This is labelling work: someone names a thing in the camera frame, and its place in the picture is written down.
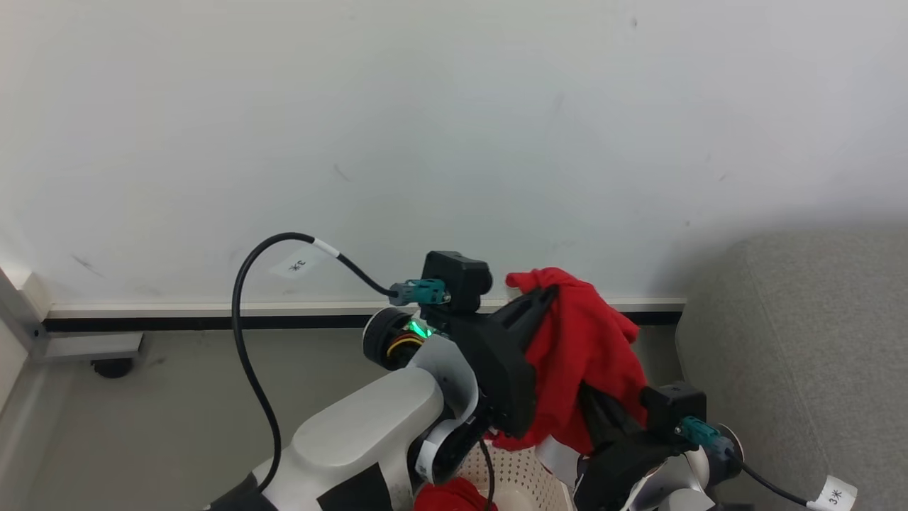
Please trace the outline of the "black caster wheel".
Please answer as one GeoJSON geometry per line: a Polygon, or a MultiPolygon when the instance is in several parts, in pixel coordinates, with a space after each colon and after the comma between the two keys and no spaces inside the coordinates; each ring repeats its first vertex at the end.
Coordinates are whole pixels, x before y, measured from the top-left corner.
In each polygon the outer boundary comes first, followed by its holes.
{"type": "Polygon", "coordinates": [[[134,368],[134,359],[131,357],[111,358],[91,361],[95,374],[101,378],[119,379],[127,376],[134,368]]]}

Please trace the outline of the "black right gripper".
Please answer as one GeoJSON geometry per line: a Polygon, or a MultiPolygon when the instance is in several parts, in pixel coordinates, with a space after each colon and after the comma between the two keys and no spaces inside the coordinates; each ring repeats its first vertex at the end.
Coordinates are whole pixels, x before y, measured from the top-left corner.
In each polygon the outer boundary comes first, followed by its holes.
{"type": "Polygon", "coordinates": [[[594,450],[575,486],[577,511],[622,511],[650,472],[695,450],[684,439],[665,442],[643,431],[616,398],[586,383],[578,389],[578,404],[594,450]]]}

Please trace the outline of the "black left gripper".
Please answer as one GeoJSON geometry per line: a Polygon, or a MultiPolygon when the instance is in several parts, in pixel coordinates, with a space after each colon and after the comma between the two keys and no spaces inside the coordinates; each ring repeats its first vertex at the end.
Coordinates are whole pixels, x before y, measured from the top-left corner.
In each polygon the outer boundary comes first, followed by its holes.
{"type": "Polygon", "coordinates": [[[460,349],[480,389],[479,416],[487,427],[521,439],[536,413],[536,372],[525,357],[555,303],[558,287],[537,287],[494,314],[448,317],[448,337],[460,349]]]}

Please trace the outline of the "cream perforated laundry basket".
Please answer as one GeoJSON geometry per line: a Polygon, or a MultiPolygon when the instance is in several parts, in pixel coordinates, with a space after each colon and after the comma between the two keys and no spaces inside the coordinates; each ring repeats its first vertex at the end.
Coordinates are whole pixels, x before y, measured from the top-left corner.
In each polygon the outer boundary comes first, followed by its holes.
{"type": "Polygon", "coordinates": [[[457,476],[489,495],[499,511],[577,511],[567,486],[547,472],[531,449],[507,451],[484,441],[492,463],[486,464],[482,447],[475,446],[458,469],[457,476]]]}

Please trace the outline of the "grey cart base with caster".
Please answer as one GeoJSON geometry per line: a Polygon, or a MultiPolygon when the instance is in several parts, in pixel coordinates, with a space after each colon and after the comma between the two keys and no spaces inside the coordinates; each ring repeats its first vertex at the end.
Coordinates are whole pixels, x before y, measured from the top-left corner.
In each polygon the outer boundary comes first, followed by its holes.
{"type": "Polygon", "coordinates": [[[145,334],[51,334],[43,326],[50,311],[48,291],[33,273],[0,268],[0,334],[33,361],[110,360],[139,357],[145,334]]]}

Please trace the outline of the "grey fabric sofa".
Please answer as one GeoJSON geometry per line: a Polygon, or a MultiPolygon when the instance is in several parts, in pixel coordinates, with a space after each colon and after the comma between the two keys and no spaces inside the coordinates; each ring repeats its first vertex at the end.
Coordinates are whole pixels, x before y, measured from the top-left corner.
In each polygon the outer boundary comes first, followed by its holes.
{"type": "Polygon", "coordinates": [[[798,497],[908,511],[908,227],[769,233],[701,274],[677,325],[687,382],[745,460],[798,497]]]}

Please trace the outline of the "white and black baseboard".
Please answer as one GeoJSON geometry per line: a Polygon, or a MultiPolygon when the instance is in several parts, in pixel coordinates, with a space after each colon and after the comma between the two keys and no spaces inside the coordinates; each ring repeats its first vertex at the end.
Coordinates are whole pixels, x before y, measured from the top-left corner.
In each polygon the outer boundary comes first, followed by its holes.
{"type": "MultiPolygon", "coordinates": [[[[643,326],[676,324],[685,307],[683,297],[608,297],[607,304],[643,326]]],[[[250,303],[241,316],[248,329],[360,328],[386,299],[370,302],[250,303]]],[[[43,320],[48,332],[59,334],[163,331],[226,331],[231,328],[226,303],[53,304],[43,320]]]]}

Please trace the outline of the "red garment with white trim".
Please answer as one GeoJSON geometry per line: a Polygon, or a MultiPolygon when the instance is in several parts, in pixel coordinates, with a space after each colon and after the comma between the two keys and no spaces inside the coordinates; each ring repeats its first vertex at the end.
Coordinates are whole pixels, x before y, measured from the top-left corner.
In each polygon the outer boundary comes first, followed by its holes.
{"type": "MultiPolygon", "coordinates": [[[[518,295],[537,287],[558,287],[559,292],[525,349],[536,372],[532,426],[521,439],[489,427],[485,440],[497,449],[522,451],[550,439],[578,455],[590,455],[592,444],[578,403],[581,384],[616,398],[639,422],[646,420],[638,401],[646,378],[631,348],[638,327],[629,318],[610,307],[589,282],[559,268],[508,274],[506,284],[518,295]]],[[[457,314],[442,310],[441,304],[422,304],[421,313],[431,328],[448,337],[447,319],[457,314]]]]}

